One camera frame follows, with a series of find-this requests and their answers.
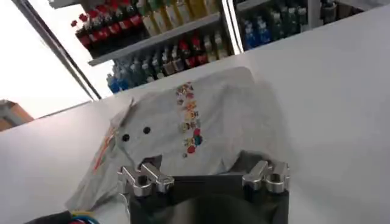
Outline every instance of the cable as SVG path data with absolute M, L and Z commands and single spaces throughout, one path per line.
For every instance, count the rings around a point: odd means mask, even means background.
M 71 214 L 72 215 L 88 215 L 88 216 L 91 216 L 92 215 L 92 212 L 88 212 L 88 211 L 84 211 L 84 210 L 76 210 L 76 211 L 71 211 Z
M 71 221 L 76 221 L 76 220 L 82 220 L 84 222 L 89 222 L 91 224 L 99 224 L 99 222 L 96 219 L 94 219 L 90 216 L 87 216 L 87 215 L 74 216 Z

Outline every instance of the beverage bottle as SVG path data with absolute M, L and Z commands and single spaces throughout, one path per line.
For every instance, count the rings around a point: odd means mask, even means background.
M 202 49 L 202 46 L 200 45 L 199 37 L 193 36 L 191 42 L 193 44 L 194 54 L 196 56 L 196 60 L 198 64 L 199 65 L 207 64 L 208 63 L 207 54 L 205 53 L 205 51 Z
M 140 61 L 137 58 L 135 58 L 133 63 L 130 65 L 130 69 L 132 71 L 132 80 L 136 86 L 146 83 L 143 71 L 141 70 Z
M 171 22 L 169 22 L 168 15 L 166 13 L 165 8 L 159 3 L 158 0 L 149 0 L 149 4 L 151 5 L 151 9 L 153 11 L 154 20 L 160 29 L 160 32 L 166 32 L 172 29 Z
M 93 50 L 91 54 L 98 54 L 99 40 L 93 33 L 91 21 L 84 14 L 80 14 L 79 19 L 83 22 L 83 28 L 85 30 L 85 33 L 88 35 L 88 37 L 91 40 L 91 50 Z
M 106 8 L 106 6 L 104 5 L 98 5 L 96 9 L 101 13 L 103 23 L 110 32 L 111 44 L 113 45 L 113 47 L 119 47 L 117 46 L 117 43 L 119 43 L 122 36 L 121 36 L 121 28 L 119 24 L 116 22 L 116 18 L 114 18 L 113 14 L 110 13 Z
M 180 50 L 182 51 L 183 59 L 185 61 L 187 68 L 191 69 L 193 67 L 196 67 L 197 66 L 196 58 L 194 56 L 192 56 L 191 51 L 190 51 L 190 47 L 188 46 L 188 44 L 182 40 L 179 43 L 179 47 L 180 47 Z
M 172 49 L 172 60 L 173 60 L 173 66 L 175 67 L 176 72 L 181 72 L 184 70 L 184 62 L 183 62 L 182 58 L 180 57 L 177 45 L 175 45 Z
M 189 0 L 194 19 L 200 19 L 206 16 L 206 9 L 203 0 Z
M 219 11 L 215 0 L 204 0 L 204 4 L 208 15 Z
M 207 35 L 204 37 L 204 43 L 205 43 L 205 49 L 206 49 L 208 62 L 216 61 L 217 55 L 216 55 L 215 51 L 213 50 L 213 45 L 211 44 L 210 36 Z
M 191 22 L 193 16 L 187 2 L 185 0 L 176 0 L 176 6 L 183 24 Z
M 122 8 L 126 14 L 127 19 L 131 23 L 131 31 L 135 36 L 136 41 L 143 40 L 147 38 L 147 32 L 142 23 L 142 18 L 137 8 L 133 6 L 130 0 L 122 0 Z
M 165 9 L 172 28 L 179 27 L 183 24 L 179 10 L 177 9 L 176 3 L 173 0 L 165 0 Z
M 300 31 L 304 32 L 308 30 L 307 9 L 304 7 L 300 7 L 298 9 L 298 15 L 299 15 Z
M 151 68 L 149 67 L 148 59 L 144 60 L 144 62 L 142 64 L 142 69 L 143 69 L 144 74 L 146 76 L 146 81 L 153 82 L 155 80 L 155 77 L 153 76 L 153 72 L 152 72 Z
M 90 16 L 90 21 L 92 24 L 92 32 L 93 36 L 97 37 L 97 40 L 99 41 L 99 50 L 102 54 L 108 53 L 110 50 L 112 50 L 112 47 L 110 46 L 109 42 L 109 36 L 110 31 L 108 27 L 105 27 L 103 24 L 103 21 L 100 17 L 98 17 L 98 13 L 95 10 L 91 10 L 88 12 Z
M 258 36 L 260 39 L 260 45 L 268 44 L 271 42 L 271 34 L 267 29 L 267 24 L 262 19 L 257 21 L 258 25 Z
M 114 73 L 114 78 L 116 79 L 118 86 L 121 90 L 128 90 L 129 84 L 127 83 L 127 80 L 122 76 L 120 70 L 117 73 Z
M 250 27 L 245 28 L 245 42 L 247 50 L 253 49 L 259 45 L 254 35 L 254 31 Z
M 225 43 L 222 40 L 221 34 L 219 32 L 216 32 L 214 38 L 215 38 L 215 44 L 217 46 L 218 59 L 223 59 L 229 56 L 227 53 Z
M 158 79 L 162 79 L 163 77 L 165 77 L 165 75 L 164 75 L 162 67 L 160 66 L 160 61 L 158 58 L 159 58 L 158 52 L 156 52 L 156 54 L 153 56 L 152 65 L 153 65 L 156 77 Z
M 138 1 L 136 6 L 142 15 L 142 22 L 149 35 L 152 37 L 160 34 L 160 29 L 154 20 L 153 13 L 150 11 L 149 6 L 143 1 Z
M 134 38 L 132 36 L 132 23 L 128 19 L 127 15 L 123 10 L 119 7 L 118 3 L 113 1 L 111 3 L 112 10 L 116 16 L 116 20 L 119 24 L 119 26 L 122 29 L 124 40 L 127 40 L 129 43 L 133 43 Z
M 108 87 L 110 88 L 113 94 L 116 94 L 121 90 L 118 85 L 118 82 L 116 81 L 116 78 L 113 77 L 111 74 L 107 74 L 106 80 L 107 80 Z
M 324 0 L 321 5 L 321 18 L 324 24 L 336 21 L 337 5 L 334 0 Z
M 91 39 L 85 31 L 84 27 L 78 27 L 77 21 L 73 20 L 71 26 L 75 29 L 74 34 L 79 39 L 80 43 L 88 50 L 91 51 Z
M 280 40 L 285 34 L 283 32 L 282 21 L 280 20 L 280 14 L 278 12 L 271 12 L 272 16 L 272 40 Z
M 165 48 L 165 51 L 162 56 L 163 68 L 166 75 L 172 75 L 175 73 L 175 67 L 173 66 L 172 60 L 169 57 L 169 50 Z
M 295 7 L 288 8 L 289 32 L 286 34 L 288 36 L 299 33 L 299 23 L 296 13 Z

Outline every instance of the t-shirt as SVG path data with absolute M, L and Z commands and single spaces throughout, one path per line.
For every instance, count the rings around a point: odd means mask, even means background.
M 272 155 L 258 90 L 249 70 L 186 82 L 132 102 L 111 121 L 69 209 L 89 210 L 116 194 L 121 166 L 158 158 L 171 176 L 231 171 L 242 152 Z

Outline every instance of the white surface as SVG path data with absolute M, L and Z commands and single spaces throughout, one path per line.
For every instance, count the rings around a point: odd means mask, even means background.
M 0 8 L 2 21 L 12 18 L 2 25 L 10 33 L 0 36 L 0 100 L 19 103 L 34 118 L 91 100 L 16 5 L 0 1 Z
M 126 56 L 128 54 L 131 54 L 133 52 L 140 51 L 142 49 L 151 47 L 155 44 L 162 43 L 162 42 L 169 40 L 173 37 L 177 37 L 181 34 L 189 32 L 189 31 L 196 30 L 202 26 L 206 26 L 206 25 L 215 23 L 215 22 L 219 21 L 220 17 L 221 17 L 221 14 L 219 12 L 214 13 L 212 15 L 205 16 L 199 20 L 183 24 L 182 26 L 179 26 L 179 27 L 172 29 L 170 31 L 167 31 L 165 33 L 159 34 L 159 35 L 154 36 L 154 37 L 150 37 L 148 39 L 137 42 L 135 44 L 131 44 L 125 48 L 122 48 L 122 49 L 119 49 L 117 51 L 114 51 L 114 52 L 111 52 L 109 54 L 98 57 L 98 58 L 90 61 L 89 64 L 92 66 L 95 66 L 95 65 L 98 65 L 98 64 L 103 63 L 105 61 L 120 58 L 120 57 Z
M 247 66 L 292 168 L 290 223 L 389 223 L 389 20 L 390 5 L 0 133 L 2 222 L 61 211 L 130 96 Z M 98 213 L 128 223 L 119 204 Z

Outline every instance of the shelf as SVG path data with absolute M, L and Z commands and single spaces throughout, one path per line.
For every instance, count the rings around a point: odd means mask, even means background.
M 181 34 L 189 32 L 189 31 L 192 31 L 192 30 L 198 29 L 200 27 L 218 22 L 220 17 L 221 17 L 221 14 L 219 12 L 214 13 L 212 15 L 203 17 L 199 20 L 196 20 L 196 21 L 193 21 L 190 23 L 186 23 L 178 28 L 172 29 L 172 30 L 167 31 L 165 33 L 159 34 L 159 35 L 154 36 L 154 37 L 150 37 L 150 38 L 145 39 L 143 41 L 129 45 L 125 48 L 119 49 L 117 51 L 108 53 L 108 54 L 103 55 L 103 56 L 100 56 L 98 58 L 95 58 L 92 61 L 89 61 L 88 63 L 91 66 L 95 66 L 95 65 L 101 64 L 103 62 L 112 60 L 112 59 L 126 56 L 128 54 L 131 54 L 132 52 L 140 51 L 142 49 L 145 49 L 147 47 L 153 46 L 153 45 L 158 44 L 158 43 L 162 43 L 166 40 L 177 37 Z
M 77 0 L 49 0 L 49 5 L 54 9 L 59 9 L 62 7 L 79 4 Z
M 237 4 L 237 11 L 243 12 L 265 2 L 269 2 L 269 0 L 246 0 Z
M 356 9 L 360 9 L 363 11 L 368 11 L 370 9 L 373 9 L 375 7 L 381 6 L 379 3 L 372 3 L 371 2 L 365 2 L 364 0 L 337 0 L 336 2 L 343 3 L 344 5 L 352 6 Z

